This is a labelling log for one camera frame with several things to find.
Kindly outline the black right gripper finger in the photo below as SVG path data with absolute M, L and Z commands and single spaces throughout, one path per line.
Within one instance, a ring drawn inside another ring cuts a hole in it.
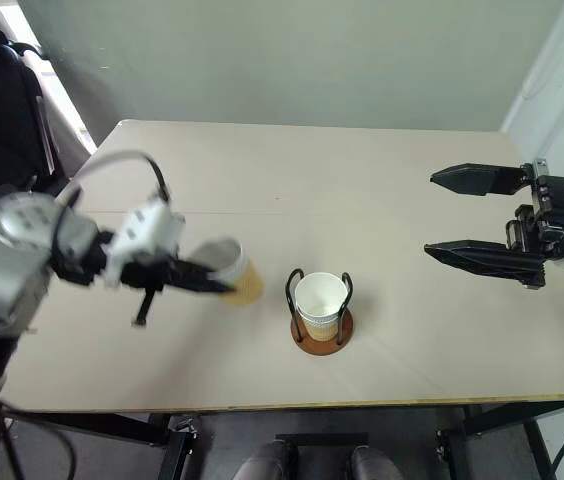
M 527 167 L 465 163 L 435 172 L 430 181 L 454 193 L 485 196 L 514 195 L 531 183 Z
M 447 266 L 474 275 L 515 280 L 530 289 L 546 285 L 544 257 L 510 250 L 505 244 L 461 240 L 425 244 L 424 251 Z

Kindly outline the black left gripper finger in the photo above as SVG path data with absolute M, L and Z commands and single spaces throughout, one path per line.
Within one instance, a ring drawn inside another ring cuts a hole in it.
M 215 271 L 209 267 L 183 259 L 169 262 L 169 285 L 187 291 L 225 294 L 235 288 L 214 277 Z
M 146 288 L 140 308 L 132 321 L 132 325 L 136 328 L 145 328 L 147 325 L 147 317 L 150 312 L 155 295 L 159 292 L 156 287 Z

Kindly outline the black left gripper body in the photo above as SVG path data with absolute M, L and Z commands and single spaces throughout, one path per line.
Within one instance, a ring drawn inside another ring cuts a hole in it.
M 174 285 L 176 261 L 173 255 L 131 260 L 122 269 L 121 283 L 138 290 L 161 292 L 165 287 Z

